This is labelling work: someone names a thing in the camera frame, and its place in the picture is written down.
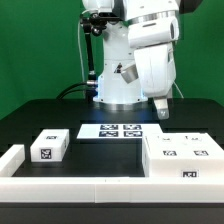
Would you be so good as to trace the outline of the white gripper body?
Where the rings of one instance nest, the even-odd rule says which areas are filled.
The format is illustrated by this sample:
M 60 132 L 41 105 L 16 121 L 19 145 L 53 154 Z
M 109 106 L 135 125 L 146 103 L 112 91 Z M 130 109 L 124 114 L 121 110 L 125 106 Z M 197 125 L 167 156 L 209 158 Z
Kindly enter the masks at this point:
M 148 98 L 166 96 L 175 78 L 173 44 L 162 44 L 134 51 L 143 94 Z

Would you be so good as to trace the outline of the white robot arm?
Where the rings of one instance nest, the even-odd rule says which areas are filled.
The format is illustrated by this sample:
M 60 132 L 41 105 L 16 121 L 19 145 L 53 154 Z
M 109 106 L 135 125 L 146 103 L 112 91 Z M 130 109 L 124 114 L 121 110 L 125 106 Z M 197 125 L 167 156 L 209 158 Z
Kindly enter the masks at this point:
M 131 110 L 154 101 L 157 116 L 169 117 L 167 98 L 176 78 L 173 47 L 180 36 L 178 16 L 203 0 L 82 0 L 80 17 L 87 51 L 91 37 L 103 37 L 104 68 L 95 73 L 89 56 L 93 102 L 107 110 Z

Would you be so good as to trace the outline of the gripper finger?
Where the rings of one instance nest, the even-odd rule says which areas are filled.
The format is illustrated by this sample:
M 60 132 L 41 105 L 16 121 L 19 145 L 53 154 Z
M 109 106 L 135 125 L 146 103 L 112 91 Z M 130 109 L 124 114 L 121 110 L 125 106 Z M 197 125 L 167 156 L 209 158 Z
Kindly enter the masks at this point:
M 154 105 L 160 120 L 169 118 L 168 101 L 166 97 L 154 98 Z

